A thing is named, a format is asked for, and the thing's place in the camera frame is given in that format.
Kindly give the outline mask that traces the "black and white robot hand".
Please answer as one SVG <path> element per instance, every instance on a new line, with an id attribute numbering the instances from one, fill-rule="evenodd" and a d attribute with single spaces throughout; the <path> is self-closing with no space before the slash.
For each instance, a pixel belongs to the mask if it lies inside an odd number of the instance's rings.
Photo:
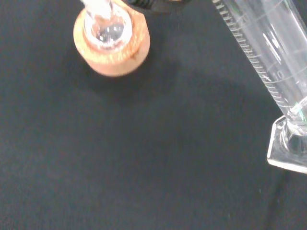
<path id="1" fill-rule="evenodd" d="M 123 0 L 138 12 L 169 13 L 177 11 L 190 3 L 190 0 Z"/>

